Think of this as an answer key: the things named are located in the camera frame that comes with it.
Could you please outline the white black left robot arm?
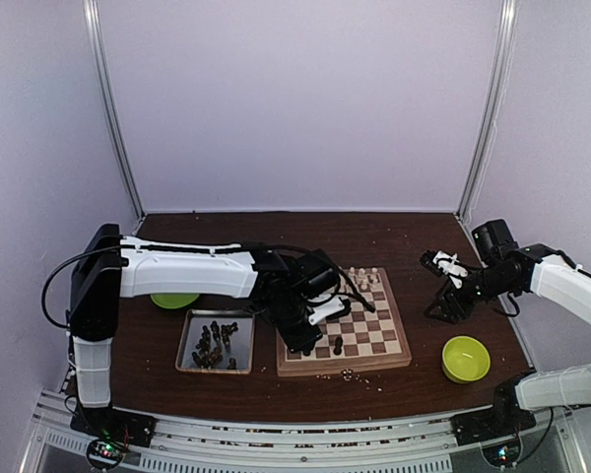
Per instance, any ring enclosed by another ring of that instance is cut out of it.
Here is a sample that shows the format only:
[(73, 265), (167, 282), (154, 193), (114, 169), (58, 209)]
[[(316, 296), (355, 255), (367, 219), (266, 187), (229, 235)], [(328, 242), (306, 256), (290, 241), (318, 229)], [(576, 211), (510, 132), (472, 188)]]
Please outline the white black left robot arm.
[(292, 352), (314, 348), (319, 323), (341, 313), (339, 270), (321, 250), (232, 243), (193, 245), (124, 236), (101, 226), (72, 267), (69, 307), (61, 328), (72, 340), (77, 393), (85, 423), (102, 438), (122, 418), (111, 404), (111, 345), (119, 301), (154, 294), (248, 300), (274, 325)]

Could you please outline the wooden chess board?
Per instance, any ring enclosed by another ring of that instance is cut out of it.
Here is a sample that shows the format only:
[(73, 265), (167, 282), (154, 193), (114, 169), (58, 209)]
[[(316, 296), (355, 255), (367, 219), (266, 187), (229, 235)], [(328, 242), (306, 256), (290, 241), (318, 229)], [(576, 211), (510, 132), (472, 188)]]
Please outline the wooden chess board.
[[(278, 376), (330, 377), (349, 372), (395, 370), (411, 364), (409, 342), (385, 269), (351, 268), (348, 275), (374, 310), (368, 311), (361, 303), (352, 301), (350, 314), (320, 322), (322, 337), (315, 344), (312, 361), (286, 361), (286, 345), (278, 339)], [(342, 355), (336, 357), (333, 345), (338, 336), (343, 337), (344, 345)]]

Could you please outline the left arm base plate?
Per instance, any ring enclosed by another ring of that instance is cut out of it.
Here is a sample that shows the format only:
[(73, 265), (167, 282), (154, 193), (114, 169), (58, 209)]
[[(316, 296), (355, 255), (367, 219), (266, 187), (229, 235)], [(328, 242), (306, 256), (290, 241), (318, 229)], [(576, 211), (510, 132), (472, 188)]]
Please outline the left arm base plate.
[(149, 447), (157, 420), (149, 415), (136, 414), (112, 407), (85, 408), (77, 405), (70, 428), (122, 446)]

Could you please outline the dark chess piece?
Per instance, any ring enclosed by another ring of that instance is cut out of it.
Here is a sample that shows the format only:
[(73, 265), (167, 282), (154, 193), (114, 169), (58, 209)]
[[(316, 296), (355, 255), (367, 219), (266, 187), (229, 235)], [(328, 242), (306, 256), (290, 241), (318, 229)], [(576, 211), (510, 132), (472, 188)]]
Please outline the dark chess piece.
[(334, 345), (333, 345), (333, 354), (336, 357), (339, 357), (342, 355), (343, 345), (344, 345), (343, 337), (342, 336), (336, 337), (334, 340)]

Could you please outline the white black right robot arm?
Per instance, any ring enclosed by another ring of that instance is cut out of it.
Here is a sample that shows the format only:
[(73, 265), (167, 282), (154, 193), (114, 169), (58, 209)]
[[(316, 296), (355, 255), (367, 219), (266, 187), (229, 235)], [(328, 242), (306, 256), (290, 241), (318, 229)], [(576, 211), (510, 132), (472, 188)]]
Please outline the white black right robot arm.
[[(426, 308), (426, 317), (456, 324), (468, 319), (478, 304), (500, 297), (515, 304), (529, 295), (591, 328), (591, 273), (564, 251), (543, 243), (520, 245), (503, 219), (475, 227), (472, 241), (481, 261), (478, 266), (444, 250), (422, 254), (422, 266), (445, 280)], [(502, 436), (523, 413), (556, 407), (591, 408), (591, 363), (504, 382), (494, 391), (485, 424), (492, 434)]]

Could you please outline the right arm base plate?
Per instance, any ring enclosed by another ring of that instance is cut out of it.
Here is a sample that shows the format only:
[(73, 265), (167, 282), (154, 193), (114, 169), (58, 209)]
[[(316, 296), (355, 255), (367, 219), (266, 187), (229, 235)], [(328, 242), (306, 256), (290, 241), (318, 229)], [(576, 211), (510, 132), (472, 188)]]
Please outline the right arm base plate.
[(535, 415), (529, 411), (515, 409), (503, 414), (494, 406), (457, 414), (450, 419), (450, 423), (459, 446), (516, 436), (537, 425)]

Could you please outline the metal tray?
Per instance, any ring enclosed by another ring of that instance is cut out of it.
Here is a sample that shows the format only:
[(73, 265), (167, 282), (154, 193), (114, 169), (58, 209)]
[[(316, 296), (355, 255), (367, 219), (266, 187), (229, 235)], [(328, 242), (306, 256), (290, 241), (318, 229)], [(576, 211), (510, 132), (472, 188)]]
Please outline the metal tray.
[(250, 374), (255, 318), (244, 310), (190, 309), (175, 368), (185, 373)]

